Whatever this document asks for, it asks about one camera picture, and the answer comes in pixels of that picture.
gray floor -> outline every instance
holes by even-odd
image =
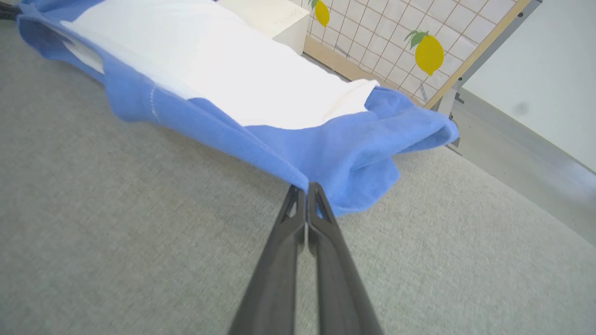
[[[225,334],[288,185],[0,23],[0,334]],[[593,334],[596,248],[441,147],[339,220],[386,334]],[[316,333],[312,258],[297,329]]]

